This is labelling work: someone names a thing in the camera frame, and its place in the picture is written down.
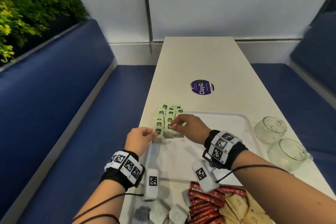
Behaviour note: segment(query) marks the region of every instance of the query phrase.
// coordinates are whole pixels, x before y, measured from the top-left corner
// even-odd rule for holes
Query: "clear glass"
[[[298,169],[307,159],[313,159],[300,143],[290,138],[282,138],[272,144],[267,154],[271,163],[289,172]]]
[[[259,121],[253,130],[261,142],[272,144],[284,137],[287,127],[283,120],[267,116]]]

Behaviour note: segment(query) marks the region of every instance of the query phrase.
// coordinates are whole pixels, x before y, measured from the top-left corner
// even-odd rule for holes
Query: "table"
[[[214,85],[212,94],[191,91],[191,82],[201,79]],[[286,137],[299,141],[232,37],[166,37],[139,126],[152,127],[155,109],[164,102],[181,104],[187,111],[242,114],[252,126],[265,116],[274,116],[285,121]],[[268,146],[258,143],[268,160]],[[313,162],[305,162],[294,175],[336,200]],[[161,180],[159,197],[186,208],[180,193],[188,187],[188,182]],[[131,223],[133,208],[141,203],[135,201],[125,197],[121,223]]]

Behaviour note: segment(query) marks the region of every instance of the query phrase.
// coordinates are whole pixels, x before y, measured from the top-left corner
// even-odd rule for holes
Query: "white tray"
[[[263,157],[251,124],[245,116],[209,112],[187,113],[199,116],[211,129],[225,130],[241,138],[250,151]],[[163,143],[150,145],[145,166],[157,169],[161,178],[196,181],[191,165],[196,160],[202,159],[203,152],[203,145],[195,144],[185,137],[164,139]],[[214,173],[216,178],[220,179],[228,172],[220,169]],[[221,184],[241,185],[234,175],[229,175],[221,181]]]

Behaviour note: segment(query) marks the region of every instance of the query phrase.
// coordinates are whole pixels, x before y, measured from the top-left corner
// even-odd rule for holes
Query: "purple sticker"
[[[191,90],[199,95],[209,95],[215,90],[215,87],[209,81],[196,80],[191,83]]]

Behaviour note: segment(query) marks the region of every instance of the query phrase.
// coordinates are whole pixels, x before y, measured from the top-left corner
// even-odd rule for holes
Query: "blue cushion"
[[[321,14],[291,54],[315,79],[336,93],[336,12]]]
[[[70,223],[139,126],[155,66],[117,66],[19,223]]]
[[[336,110],[287,65],[252,67],[336,192]]]
[[[113,59],[90,20],[0,73],[0,219]]]

